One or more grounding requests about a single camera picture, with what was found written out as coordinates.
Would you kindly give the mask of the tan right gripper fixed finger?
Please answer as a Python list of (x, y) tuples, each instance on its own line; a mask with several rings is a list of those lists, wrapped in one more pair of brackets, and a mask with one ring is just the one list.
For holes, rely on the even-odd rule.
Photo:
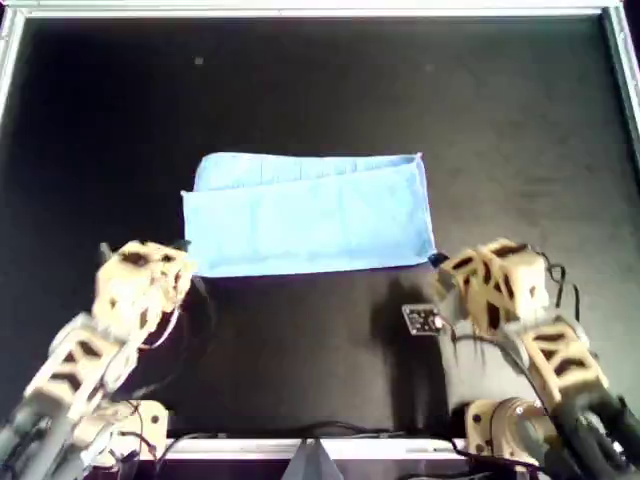
[(473, 270), (473, 251), (465, 249), (451, 256), (436, 252), (429, 256), (429, 264), (435, 271), (468, 273)]

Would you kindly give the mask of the tan right gripper body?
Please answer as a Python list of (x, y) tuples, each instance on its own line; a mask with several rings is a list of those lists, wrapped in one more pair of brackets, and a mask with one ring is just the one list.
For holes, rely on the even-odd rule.
[(465, 251), (463, 258), (470, 263), (457, 271), (457, 281), (477, 333), (534, 320), (549, 307), (546, 262), (529, 245), (491, 242)]

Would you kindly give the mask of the tan left gripper body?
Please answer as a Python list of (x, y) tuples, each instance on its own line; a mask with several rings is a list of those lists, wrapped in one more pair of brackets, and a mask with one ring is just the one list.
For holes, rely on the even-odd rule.
[(130, 241), (98, 269), (92, 317), (116, 339), (142, 345), (181, 306), (193, 261), (180, 249)]

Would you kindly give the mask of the tan right gripper moving finger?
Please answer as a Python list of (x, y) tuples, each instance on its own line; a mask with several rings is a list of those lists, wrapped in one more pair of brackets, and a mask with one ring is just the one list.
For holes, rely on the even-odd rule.
[(434, 297), (438, 303), (459, 301), (461, 297), (460, 277), (451, 272), (434, 274)]

